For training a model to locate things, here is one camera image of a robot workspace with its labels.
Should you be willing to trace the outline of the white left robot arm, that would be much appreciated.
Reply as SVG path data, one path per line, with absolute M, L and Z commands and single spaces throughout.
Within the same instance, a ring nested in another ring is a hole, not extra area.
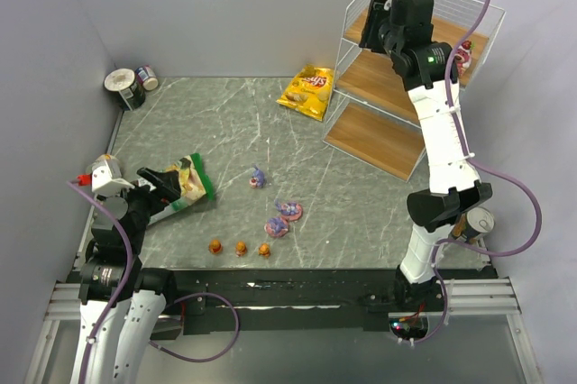
M 175 170 L 138 170 L 128 182 L 99 165 L 68 185 L 91 204 L 92 246 L 80 269 L 80 332 L 73 383 L 128 383 L 158 315 L 175 293 L 168 270 L 145 269 L 140 253 L 151 219 L 182 196 Z

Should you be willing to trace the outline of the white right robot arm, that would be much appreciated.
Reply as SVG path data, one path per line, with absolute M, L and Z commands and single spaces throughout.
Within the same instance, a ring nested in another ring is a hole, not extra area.
M 438 242 L 462 214 L 492 196 L 463 147 L 458 70 L 451 45 L 432 38 L 433 9 L 434 0 L 371 0 L 359 43 L 391 59 L 417 112 L 428 158 L 428 187 L 407 198 L 413 227 L 396 274 L 400 302 L 431 292 Z

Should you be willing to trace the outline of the pink bear cake toy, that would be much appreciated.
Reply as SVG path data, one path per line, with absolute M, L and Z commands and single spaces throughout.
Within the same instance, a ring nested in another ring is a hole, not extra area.
M 459 77 L 463 77 L 472 64 L 472 50 L 474 44 L 471 40 L 465 40 L 457 49 L 454 60 L 457 66 Z

